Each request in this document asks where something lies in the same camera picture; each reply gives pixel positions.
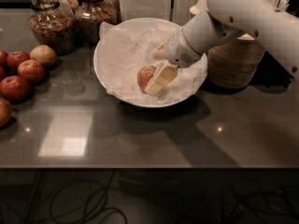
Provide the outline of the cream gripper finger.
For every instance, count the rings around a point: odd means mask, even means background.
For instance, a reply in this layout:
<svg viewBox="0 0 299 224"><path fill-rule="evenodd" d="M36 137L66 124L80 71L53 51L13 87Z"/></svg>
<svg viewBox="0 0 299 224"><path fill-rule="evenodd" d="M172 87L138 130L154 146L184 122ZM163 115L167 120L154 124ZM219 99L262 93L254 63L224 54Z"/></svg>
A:
<svg viewBox="0 0 299 224"><path fill-rule="evenodd" d="M157 61L163 60L165 58L164 46L165 46L165 43L162 43L157 48L155 48L151 53L151 58L154 60L157 60Z"/></svg>
<svg viewBox="0 0 299 224"><path fill-rule="evenodd" d="M172 82L178 75L178 67L170 62L161 62L156 66L152 78L149 80L145 93L155 94Z"/></svg>

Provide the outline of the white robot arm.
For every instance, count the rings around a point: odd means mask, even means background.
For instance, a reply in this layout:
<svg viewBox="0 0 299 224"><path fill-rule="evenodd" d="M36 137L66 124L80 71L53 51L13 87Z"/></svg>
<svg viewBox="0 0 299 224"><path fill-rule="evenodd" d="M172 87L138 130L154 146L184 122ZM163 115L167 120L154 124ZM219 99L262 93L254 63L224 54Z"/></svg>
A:
<svg viewBox="0 0 299 224"><path fill-rule="evenodd" d="M161 91L179 68L198 62L208 50L248 34L294 78L299 78L299 18L269 0L206 0L207 8L179 27L152 56L160 60L145 92Z"/></svg>

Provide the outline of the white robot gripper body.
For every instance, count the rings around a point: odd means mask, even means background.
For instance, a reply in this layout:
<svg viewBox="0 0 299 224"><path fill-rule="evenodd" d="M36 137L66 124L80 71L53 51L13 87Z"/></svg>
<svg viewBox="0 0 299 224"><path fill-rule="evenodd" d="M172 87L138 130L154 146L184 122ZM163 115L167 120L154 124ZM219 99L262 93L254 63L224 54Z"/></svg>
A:
<svg viewBox="0 0 299 224"><path fill-rule="evenodd" d="M172 37L165 42L164 57L179 68L188 68L200 61L202 55L192 49L184 37L183 29L179 28Z"/></svg>

